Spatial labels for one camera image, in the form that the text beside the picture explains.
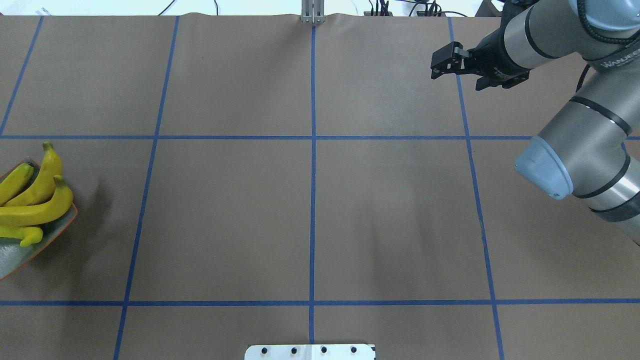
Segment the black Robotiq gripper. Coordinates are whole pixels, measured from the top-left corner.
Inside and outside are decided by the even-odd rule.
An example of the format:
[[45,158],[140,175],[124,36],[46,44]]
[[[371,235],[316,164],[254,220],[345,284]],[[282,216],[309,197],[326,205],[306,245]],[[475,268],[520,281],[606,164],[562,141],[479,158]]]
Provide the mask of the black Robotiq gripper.
[[498,28],[486,35],[474,48],[450,42],[432,53],[430,79],[442,75],[479,75],[476,91],[487,88],[513,88],[530,78],[530,69],[511,59],[505,46],[505,30]]

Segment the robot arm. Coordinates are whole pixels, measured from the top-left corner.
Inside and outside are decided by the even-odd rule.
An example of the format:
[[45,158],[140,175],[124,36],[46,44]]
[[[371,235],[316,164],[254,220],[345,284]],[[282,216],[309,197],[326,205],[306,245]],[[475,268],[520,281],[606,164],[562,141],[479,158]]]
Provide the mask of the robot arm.
[[509,89],[530,71],[579,54],[576,91],[517,157],[514,168],[553,199],[572,195],[635,243],[640,167],[623,143],[639,128],[637,0],[506,0],[500,27],[475,47],[453,41],[434,51],[432,79],[477,75],[477,91]]

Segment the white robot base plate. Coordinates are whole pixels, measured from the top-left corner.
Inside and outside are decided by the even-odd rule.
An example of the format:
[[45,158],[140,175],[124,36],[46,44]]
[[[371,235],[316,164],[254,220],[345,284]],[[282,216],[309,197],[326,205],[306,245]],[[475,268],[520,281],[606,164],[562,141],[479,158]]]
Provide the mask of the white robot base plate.
[[247,347],[245,360],[376,360],[372,344],[261,344]]

